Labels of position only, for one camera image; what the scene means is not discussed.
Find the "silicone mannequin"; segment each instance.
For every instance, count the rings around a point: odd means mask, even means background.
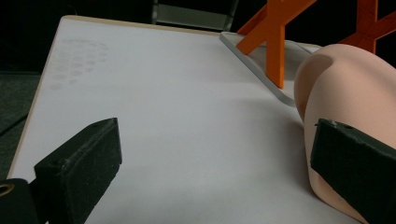
[[[343,44],[326,46],[300,65],[294,99],[304,122],[313,191],[330,206],[367,223],[310,167],[315,124],[319,118],[337,120],[396,148],[396,69],[364,49]]]

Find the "table surface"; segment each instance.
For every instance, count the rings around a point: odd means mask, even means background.
[[[123,164],[86,223],[358,223],[309,186],[303,124],[219,34],[67,16],[9,177],[118,118]]]

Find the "gray carpet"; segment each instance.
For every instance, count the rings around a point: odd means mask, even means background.
[[[0,73],[0,180],[7,178],[39,79],[39,74]]]

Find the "beige torso model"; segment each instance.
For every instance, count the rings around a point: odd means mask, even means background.
[[[308,163],[319,118],[351,125],[396,148],[396,70],[374,54],[340,44],[316,51],[297,71],[294,97]],[[320,199],[366,223],[309,164],[308,170]]]

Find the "black foam block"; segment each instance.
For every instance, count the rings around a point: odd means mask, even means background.
[[[369,223],[396,223],[396,150],[349,125],[319,119],[311,167]]]
[[[84,223],[121,164],[117,119],[89,125],[35,166],[49,223]]]
[[[39,223],[26,180],[14,178],[0,181],[0,223]]]

